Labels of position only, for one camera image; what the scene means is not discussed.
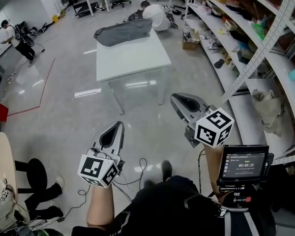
round table top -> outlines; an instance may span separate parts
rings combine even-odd
[[[13,160],[12,150],[8,137],[3,132],[0,132],[0,198],[2,191],[5,188],[3,180],[6,179],[7,183],[12,185],[15,198],[17,199],[18,189],[15,179],[15,164]]]

black hair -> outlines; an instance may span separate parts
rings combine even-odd
[[[7,24],[9,24],[9,22],[8,22],[6,19],[4,19],[4,20],[1,22],[1,27],[3,27],[4,25],[7,25]]]
[[[143,1],[142,3],[141,3],[141,7],[148,7],[150,4],[149,4],[149,2],[148,1]]]

folded gray garment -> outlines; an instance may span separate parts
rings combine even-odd
[[[98,29],[94,38],[104,46],[114,46],[125,41],[148,37],[152,19],[139,19]]]
[[[264,130],[267,133],[274,133],[281,137],[282,114],[284,113],[284,103],[272,90],[270,92],[252,92],[253,105],[262,119]]]

person in white shirt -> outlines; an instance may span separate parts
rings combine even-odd
[[[141,8],[144,10],[143,18],[152,19],[152,27],[155,31],[167,30],[171,26],[171,22],[168,20],[162,6],[143,1]]]
[[[16,39],[14,26],[9,24],[7,20],[3,20],[1,28],[5,29],[7,37],[7,40],[2,41],[1,44],[11,43],[16,50],[29,60],[29,64],[32,64],[34,62],[35,51],[28,44]]]

black shoe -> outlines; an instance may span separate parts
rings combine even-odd
[[[151,187],[153,185],[154,185],[154,183],[152,182],[152,180],[146,180],[144,182],[144,188],[149,188],[149,187]]]
[[[170,177],[172,177],[173,168],[168,160],[164,160],[162,162],[162,173],[163,173],[163,182],[166,182],[166,180]]]

